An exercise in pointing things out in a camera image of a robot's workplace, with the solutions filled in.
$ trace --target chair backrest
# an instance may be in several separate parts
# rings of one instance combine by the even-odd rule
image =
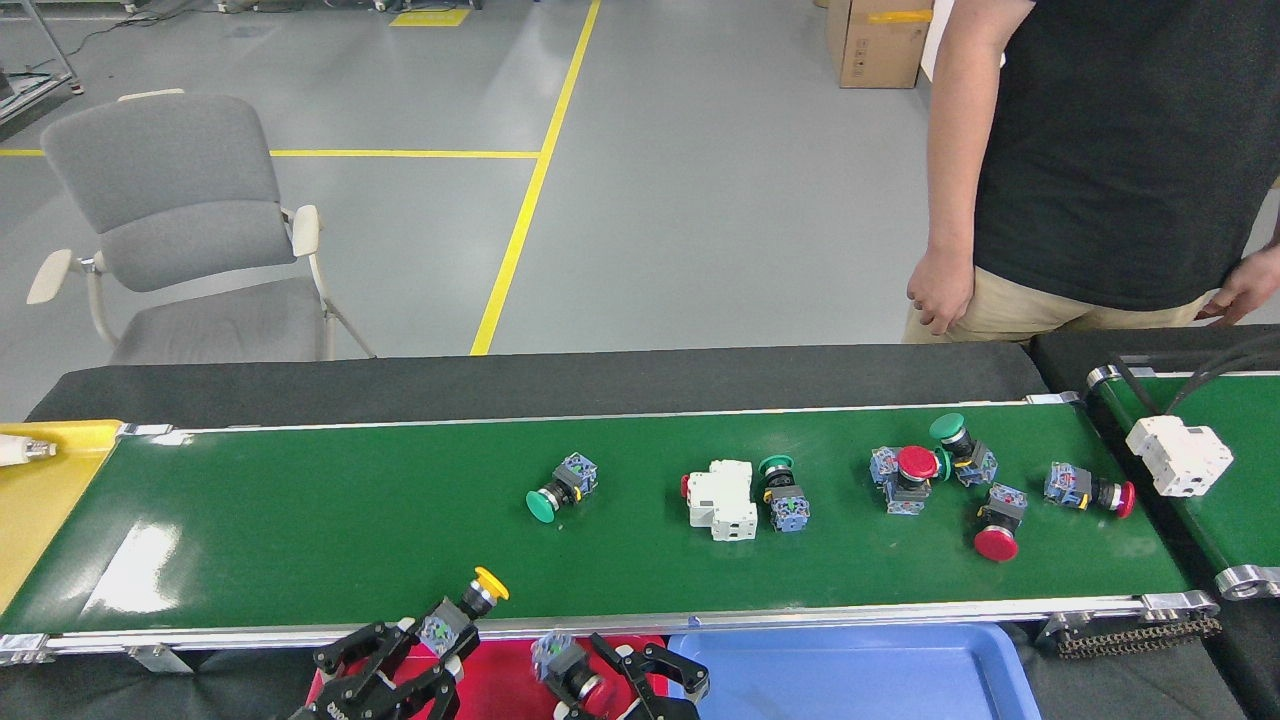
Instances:
[[[129,290],[294,260],[266,137],[243,100],[111,102],[52,123],[41,145]]]

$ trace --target white electrical component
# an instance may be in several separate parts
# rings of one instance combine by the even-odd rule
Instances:
[[[0,434],[0,468],[22,465],[58,455],[58,443],[23,436]]]
[[[1234,460],[1212,429],[1188,428],[1174,415],[1138,420],[1125,445],[1147,465],[1156,492],[1172,497],[1207,493]]]
[[[689,525],[710,528],[717,541],[755,538],[758,512],[751,502],[750,462],[714,460],[705,473],[690,473],[685,480]]]

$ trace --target hand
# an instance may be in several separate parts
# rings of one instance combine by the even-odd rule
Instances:
[[[1280,288],[1280,247],[1260,250],[1231,270],[1222,290],[1201,309],[1197,320],[1217,318],[1210,327],[1234,325]]]
[[[946,334],[964,318],[973,299],[973,256],[929,247],[915,264],[906,297],[920,311],[920,324],[929,332]]]

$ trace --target black table surface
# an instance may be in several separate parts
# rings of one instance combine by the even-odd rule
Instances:
[[[1222,352],[1240,342],[1274,336],[1280,346],[1280,324],[1221,328],[1172,328],[1149,331],[1098,331],[1048,333],[1032,340],[1030,356],[1053,392],[1087,392],[1089,370],[1111,363],[1112,355],[1158,354],[1153,365],[1170,372],[1190,372],[1204,363],[1204,352]],[[1242,370],[1280,370],[1280,360],[1258,359]],[[1091,407],[1102,434],[1114,436],[1120,454],[1119,429],[1107,432],[1114,419]],[[1166,544],[1184,570],[1201,587],[1213,588],[1213,570],[1203,562],[1192,541],[1169,507],[1148,503]],[[1224,601],[1219,620],[1224,633],[1208,641],[1210,653],[1235,689],[1243,707],[1254,717],[1280,717],[1280,600]]]
[[[1044,392],[1015,345],[717,348],[96,368],[64,375],[27,419],[211,428],[1014,401]],[[1244,716],[1199,643],[1068,662],[1032,642],[1034,625],[1005,629],[1044,717]],[[188,660],[200,664],[192,676],[151,675],[123,656],[0,669],[0,716],[282,717],[301,703],[314,670],[306,651]]]

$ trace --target khaki pants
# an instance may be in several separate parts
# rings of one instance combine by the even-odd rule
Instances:
[[[1190,324],[1213,291],[1194,302],[1169,310],[1139,313],[1089,305],[1009,282],[982,268],[974,269],[969,311],[946,334],[934,336],[920,324],[920,311],[911,307],[902,342],[969,342],[1005,340],[1021,342],[1050,331],[1097,331],[1178,328]]]

